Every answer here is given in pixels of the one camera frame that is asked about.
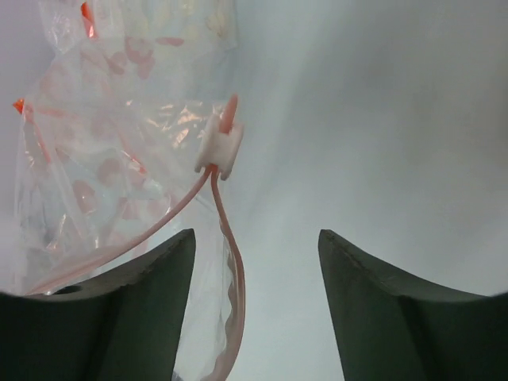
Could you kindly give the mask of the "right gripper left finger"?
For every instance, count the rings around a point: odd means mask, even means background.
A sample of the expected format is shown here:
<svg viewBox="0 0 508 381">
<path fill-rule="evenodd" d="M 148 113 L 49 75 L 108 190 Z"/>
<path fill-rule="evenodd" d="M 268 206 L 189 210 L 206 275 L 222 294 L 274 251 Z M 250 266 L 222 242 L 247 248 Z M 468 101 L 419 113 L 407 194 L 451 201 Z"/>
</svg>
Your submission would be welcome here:
<svg viewBox="0 0 508 381">
<path fill-rule="evenodd" d="M 1 296 L 4 380 L 175 380 L 195 236 L 54 294 Z"/>
</svg>

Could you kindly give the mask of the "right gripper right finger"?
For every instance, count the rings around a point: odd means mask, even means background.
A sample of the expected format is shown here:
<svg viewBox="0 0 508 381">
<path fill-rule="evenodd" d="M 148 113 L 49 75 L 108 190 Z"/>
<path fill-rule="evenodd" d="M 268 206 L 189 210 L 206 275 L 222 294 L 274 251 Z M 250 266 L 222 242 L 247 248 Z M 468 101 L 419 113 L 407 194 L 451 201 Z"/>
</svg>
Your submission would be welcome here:
<svg viewBox="0 0 508 381">
<path fill-rule="evenodd" d="M 505 293 L 432 283 L 328 229 L 318 254 L 345 379 L 507 378 Z"/>
</svg>

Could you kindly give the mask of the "clear zip top bag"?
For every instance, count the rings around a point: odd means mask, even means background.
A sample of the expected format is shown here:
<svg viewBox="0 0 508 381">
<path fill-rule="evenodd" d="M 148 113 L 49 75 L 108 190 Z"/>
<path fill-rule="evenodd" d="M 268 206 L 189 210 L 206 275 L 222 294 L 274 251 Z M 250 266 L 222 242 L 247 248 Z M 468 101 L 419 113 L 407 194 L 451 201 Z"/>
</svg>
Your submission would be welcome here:
<svg viewBox="0 0 508 381">
<path fill-rule="evenodd" d="M 224 380 L 245 280 L 219 182 L 244 128 L 225 92 L 232 1 L 41 1 L 55 58 L 16 102 L 14 246 L 1 296 L 50 295 L 185 229 L 194 268 L 175 380 Z"/>
</svg>

